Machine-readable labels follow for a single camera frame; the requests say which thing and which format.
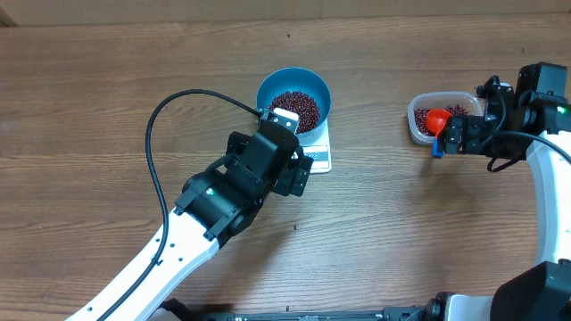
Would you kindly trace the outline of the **orange measuring scoop blue handle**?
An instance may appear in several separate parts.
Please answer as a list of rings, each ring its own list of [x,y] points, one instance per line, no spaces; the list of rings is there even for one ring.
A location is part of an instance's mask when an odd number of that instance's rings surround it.
[[[434,135],[432,157],[441,159],[444,156],[444,151],[438,141],[438,136],[444,130],[451,113],[445,109],[431,109],[426,115],[425,125],[427,130]]]

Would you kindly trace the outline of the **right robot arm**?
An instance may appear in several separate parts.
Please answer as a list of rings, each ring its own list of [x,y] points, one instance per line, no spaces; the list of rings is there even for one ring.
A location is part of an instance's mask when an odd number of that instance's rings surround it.
[[[476,95],[481,116],[428,114],[432,155],[482,155],[490,172],[520,161],[532,172],[537,209],[534,266],[491,296],[441,292],[419,320],[570,321],[570,102],[567,67],[537,62],[522,67],[516,86],[490,77]]]

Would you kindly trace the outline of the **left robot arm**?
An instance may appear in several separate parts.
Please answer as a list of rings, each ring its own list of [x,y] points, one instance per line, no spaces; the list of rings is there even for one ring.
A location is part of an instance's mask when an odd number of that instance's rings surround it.
[[[252,136],[233,133],[237,149],[192,176],[153,239],[74,320],[146,320],[233,236],[244,231],[272,191],[302,194],[306,176],[292,120],[263,120]]]

